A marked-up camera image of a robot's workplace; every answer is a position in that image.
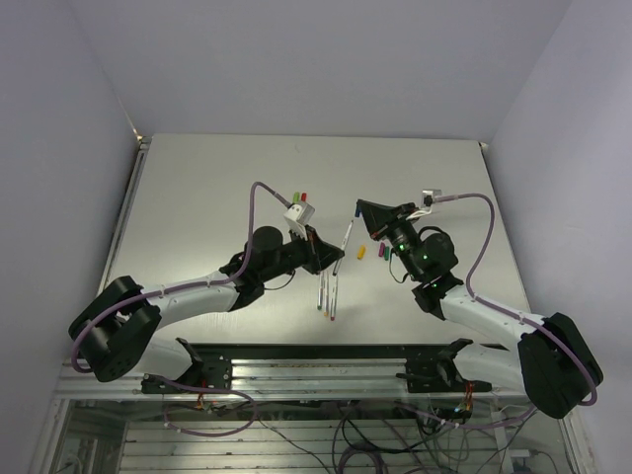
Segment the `blue-end white pen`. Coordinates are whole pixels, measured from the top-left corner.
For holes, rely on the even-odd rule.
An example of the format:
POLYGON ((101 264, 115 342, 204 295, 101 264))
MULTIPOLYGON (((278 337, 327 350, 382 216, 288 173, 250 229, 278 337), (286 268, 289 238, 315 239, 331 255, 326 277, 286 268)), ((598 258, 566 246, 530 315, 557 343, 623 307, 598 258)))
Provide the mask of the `blue-end white pen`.
POLYGON ((344 234, 343 241, 342 241, 341 246, 340 246, 342 251, 345 251, 347 246, 348 246, 348 243, 349 243, 349 240, 350 240, 350 237, 351 237, 351 233, 352 233, 354 224, 355 224, 355 219, 352 218, 350 223, 349 223, 349 225, 348 225, 348 227, 347 227, 347 230, 346 230, 346 232, 344 234))

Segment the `yellow-end white pen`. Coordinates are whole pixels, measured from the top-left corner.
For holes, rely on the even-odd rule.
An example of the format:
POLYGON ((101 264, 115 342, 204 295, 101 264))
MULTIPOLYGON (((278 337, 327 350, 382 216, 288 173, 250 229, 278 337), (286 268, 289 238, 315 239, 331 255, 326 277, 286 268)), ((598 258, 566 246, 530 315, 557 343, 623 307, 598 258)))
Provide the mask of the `yellow-end white pen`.
POLYGON ((330 274, 325 272, 323 276, 323 314, 325 318, 330 318, 330 274))

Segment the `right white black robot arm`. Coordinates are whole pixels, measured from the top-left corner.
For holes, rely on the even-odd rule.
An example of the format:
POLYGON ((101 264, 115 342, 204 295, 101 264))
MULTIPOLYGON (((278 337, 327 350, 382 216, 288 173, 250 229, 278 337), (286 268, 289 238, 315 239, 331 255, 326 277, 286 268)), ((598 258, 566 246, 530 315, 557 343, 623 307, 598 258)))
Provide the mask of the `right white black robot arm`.
POLYGON ((390 244, 423 312, 495 342, 486 347, 458 339, 440 351, 434 375, 442 388, 453 391, 469 382, 509 388, 554 419, 596 403, 603 373, 569 316, 519 311, 477 293, 470 276, 452 272, 458 259, 450 236, 438 227, 415 229, 423 213, 415 204, 360 199, 356 206, 369 237, 390 244))

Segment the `green-end white pen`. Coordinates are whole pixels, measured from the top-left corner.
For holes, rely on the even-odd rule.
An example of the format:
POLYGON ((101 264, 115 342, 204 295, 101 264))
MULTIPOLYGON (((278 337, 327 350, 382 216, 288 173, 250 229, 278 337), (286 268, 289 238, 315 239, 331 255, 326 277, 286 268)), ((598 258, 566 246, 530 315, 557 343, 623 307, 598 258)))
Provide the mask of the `green-end white pen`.
POLYGON ((319 311, 324 311, 326 280, 327 280, 327 273, 323 271, 319 274, 319 287, 318 287, 318 298, 317 298, 317 309, 319 311))

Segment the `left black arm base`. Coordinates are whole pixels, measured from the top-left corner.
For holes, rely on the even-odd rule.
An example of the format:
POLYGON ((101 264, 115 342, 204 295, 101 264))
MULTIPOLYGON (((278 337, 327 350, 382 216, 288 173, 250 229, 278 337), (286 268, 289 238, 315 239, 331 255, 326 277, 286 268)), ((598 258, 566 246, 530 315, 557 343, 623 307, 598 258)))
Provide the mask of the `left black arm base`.
POLYGON ((145 395, 226 393, 231 388, 232 363, 220 353, 203 357, 187 340, 152 340, 135 369, 143 374, 145 395))

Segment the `aluminium rail frame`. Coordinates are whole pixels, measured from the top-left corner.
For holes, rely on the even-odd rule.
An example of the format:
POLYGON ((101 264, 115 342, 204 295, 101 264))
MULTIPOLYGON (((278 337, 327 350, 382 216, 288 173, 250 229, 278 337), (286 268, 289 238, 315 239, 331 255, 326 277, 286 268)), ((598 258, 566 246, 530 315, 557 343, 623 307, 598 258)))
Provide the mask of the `aluminium rail frame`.
MULTIPOLYGON (((503 221, 481 196, 493 192, 483 147, 475 140, 220 134, 157 134, 142 142, 104 280, 130 275, 164 283, 213 271, 246 239, 249 217, 281 226, 277 196, 307 193, 318 233, 341 244, 356 201, 417 201, 423 190, 467 194, 439 207, 429 223, 456 245, 458 271, 479 252, 475 286, 494 300, 527 307, 503 221)), ((336 426, 337 401, 367 409, 404 399, 430 405, 456 401, 453 392, 408 392, 395 376, 404 351, 421 355, 468 328, 420 312, 400 283, 402 266, 378 256, 362 224, 354 224, 339 278, 335 321, 316 307, 318 280, 298 273, 274 282, 273 293, 235 315, 208 314, 170 326, 202 349, 227 349, 235 392, 255 398, 267 419, 246 428, 242 417, 221 420, 186 409, 191 395, 144 395, 141 377, 100 383, 63 365, 39 443, 40 473, 325 473, 350 440, 361 435, 391 448, 391 472, 508 472, 524 462, 536 473, 580 471, 577 417, 517 416, 522 396, 505 387, 475 397, 474 431, 404 451, 419 435, 398 418, 361 413, 336 426), (362 260, 356 255, 366 247, 362 260)))

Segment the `magenta-end white pen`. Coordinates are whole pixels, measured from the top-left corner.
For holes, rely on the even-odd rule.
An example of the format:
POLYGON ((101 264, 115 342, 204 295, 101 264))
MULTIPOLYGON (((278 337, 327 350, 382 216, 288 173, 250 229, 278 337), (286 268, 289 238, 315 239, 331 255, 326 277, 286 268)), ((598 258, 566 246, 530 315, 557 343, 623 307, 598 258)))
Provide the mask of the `magenta-end white pen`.
POLYGON ((340 266, 342 263, 342 259, 338 260, 333 268, 332 271, 332 278, 333 278, 333 288, 332 288, 332 293, 331 293, 331 297, 330 297, 330 320, 331 321, 335 321, 336 320, 336 316, 337 316, 337 305, 338 305, 338 294, 339 294, 339 272, 340 272, 340 266))

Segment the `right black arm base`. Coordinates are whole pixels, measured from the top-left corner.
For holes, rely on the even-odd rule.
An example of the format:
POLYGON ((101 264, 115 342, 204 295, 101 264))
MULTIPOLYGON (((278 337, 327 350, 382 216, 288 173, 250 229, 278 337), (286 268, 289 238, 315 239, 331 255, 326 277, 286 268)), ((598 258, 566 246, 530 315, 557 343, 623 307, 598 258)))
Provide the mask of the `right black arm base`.
POLYGON ((456 369, 454 359, 457 354, 472 346, 472 340, 458 339, 438 348, 431 357, 417 355, 408 358, 404 369, 395 376, 406 382, 409 393, 465 393, 467 390, 474 393, 491 392, 492 385, 489 382, 463 378, 456 369))

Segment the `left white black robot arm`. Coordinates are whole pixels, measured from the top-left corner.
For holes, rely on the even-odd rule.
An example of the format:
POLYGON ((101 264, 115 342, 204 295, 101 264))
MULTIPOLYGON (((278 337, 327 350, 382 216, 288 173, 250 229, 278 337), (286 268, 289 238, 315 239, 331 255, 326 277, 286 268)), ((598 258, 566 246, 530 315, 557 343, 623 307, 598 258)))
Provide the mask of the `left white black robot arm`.
POLYGON ((268 281, 303 269, 312 275, 334 265, 341 248, 323 241, 313 227, 285 242, 272 226, 255 230, 252 242, 227 265, 208 275, 144 288, 131 276, 110 283, 70 324, 73 352, 101 382, 131 371, 164 377, 180 392, 200 383, 202 361, 183 338, 161 329, 209 313, 240 310, 262 297, 268 281))

